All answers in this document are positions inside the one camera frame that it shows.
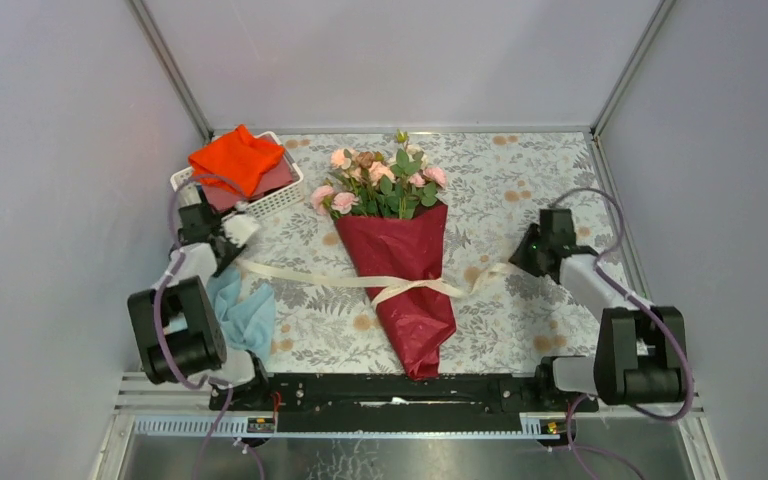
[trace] gray wall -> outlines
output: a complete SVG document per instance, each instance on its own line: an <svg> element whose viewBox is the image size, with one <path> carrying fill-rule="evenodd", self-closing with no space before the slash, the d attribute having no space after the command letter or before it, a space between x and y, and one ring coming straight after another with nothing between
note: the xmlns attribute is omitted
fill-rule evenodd
<svg viewBox="0 0 768 480"><path fill-rule="evenodd" d="M768 2L679 1L603 140L729 478L768 478Z"/></svg>
<svg viewBox="0 0 768 480"><path fill-rule="evenodd" d="M214 127L339 131L589 125L658 0L147 3Z"/></svg>
<svg viewBox="0 0 768 480"><path fill-rule="evenodd" d="M0 479L86 478L198 144L122 0L0 2Z"/></svg>

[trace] red wrapping paper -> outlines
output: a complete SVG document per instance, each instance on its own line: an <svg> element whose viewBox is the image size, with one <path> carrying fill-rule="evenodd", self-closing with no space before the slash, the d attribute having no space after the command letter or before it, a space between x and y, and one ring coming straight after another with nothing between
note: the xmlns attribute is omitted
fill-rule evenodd
<svg viewBox="0 0 768 480"><path fill-rule="evenodd" d="M336 221L337 233L360 276L390 275L430 280L443 273L443 233L448 206L442 202L410 219L349 215ZM367 288L370 299L382 288ZM376 308L378 319L407 375L437 376L440 345L455 333L449 297L430 288L412 288Z"/></svg>

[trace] table surface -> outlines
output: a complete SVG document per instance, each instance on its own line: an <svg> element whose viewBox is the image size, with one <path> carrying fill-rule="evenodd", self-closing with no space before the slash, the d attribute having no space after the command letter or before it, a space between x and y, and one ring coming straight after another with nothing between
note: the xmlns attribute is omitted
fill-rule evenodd
<svg viewBox="0 0 768 480"><path fill-rule="evenodd" d="M282 136L305 175L307 191L321 185L337 148L378 150L390 156L392 135ZM448 174L440 198L449 205L443 277L467 288L479 273L504 262L537 212L574 187L597 186L582 133L412 134L431 163ZM579 243L602 250L613 242L605 204L582 193L567 202ZM309 202L263 221L244 257L276 267L336 276L354 275L328 217ZM606 270L625 282L617 258ZM325 288L245 275L243 295L263 282L275 290L277 317L270 372L398 373L401 365L362 289ZM441 373L531 374L546 355L595 352L598 321L551 280L518 273L452 300L457 332L441 347Z"/></svg>

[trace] pink rose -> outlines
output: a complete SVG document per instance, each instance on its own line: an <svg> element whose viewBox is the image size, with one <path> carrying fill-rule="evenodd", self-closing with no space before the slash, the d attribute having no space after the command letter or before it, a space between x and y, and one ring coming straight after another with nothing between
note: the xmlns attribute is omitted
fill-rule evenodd
<svg viewBox="0 0 768 480"><path fill-rule="evenodd" d="M322 202L331 195L334 195L334 187L330 185L323 185L313 191L313 195L310 196L310 203L313 204L316 213L320 215L328 215L328 211L325 210L325 206L322 205Z"/></svg>
<svg viewBox="0 0 768 480"><path fill-rule="evenodd" d="M346 156L346 150L354 157L357 155L357 151L353 148L338 148L331 154L331 166L334 168L342 168L347 170L352 166L352 159Z"/></svg>
<svg viewBox="0 0 768 480"><path fill-rule="evenodd" d="M373 185L378 185L381 177L387 177L391 182L396 181L396 176L393 175L393 171L390 170L390 167L381 162L375 162L372 164L372 167L369 168L369 179L372 180Z"/></svg>
<svg viewBox="0 0 768 480"><path fill-rule="evenodd" d="M408 183L416 188L422 188L425 186L425 179L422 178L422 175L420 175L419 172L417 172L408 177Z"/></svg>
<svg viewBox="0 0 768 480"><path fill-rule="evenodd" d="M331 208L345 215L352 210L352 205L357 203L358 198L354 193L342 192L334 197L334 201L331 202Z"/></svg>
<svg viewBox="0 0 768 480"><path fill-rule="evenodd" d="M422 171L422 174L428 177L432 182L446 188L446 172L440 167L428 167Z"/></svg>

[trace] cream ribbon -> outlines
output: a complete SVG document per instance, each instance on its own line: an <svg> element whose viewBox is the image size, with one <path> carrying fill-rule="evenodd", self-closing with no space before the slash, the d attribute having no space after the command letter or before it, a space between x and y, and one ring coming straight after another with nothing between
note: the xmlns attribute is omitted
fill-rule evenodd
<svg viewBox="0 0 768 480"><path fill-rule="evenodd" d="M313 285L322 285L325 287L346 287L346 288L370 288L383 287L375 298L372 299L372 308L377 307L381 302L389 300L400 293L404 293L412 288L427 287L438 291L452 298L466 298L475 292L480 291L486 283L499 275L510 275L519 270L511 264L496 263L485 269L478 275L472 288L469 291L450 285L441 278L432 280L405 280L404 278L390 276L371 276L371 277L329 277L315 273L303 273L285 268L277 268L262 263L252 262L244 258L237 259L237 264L244 270L264 277L281 278L295 282L310 283Z"/></svg>

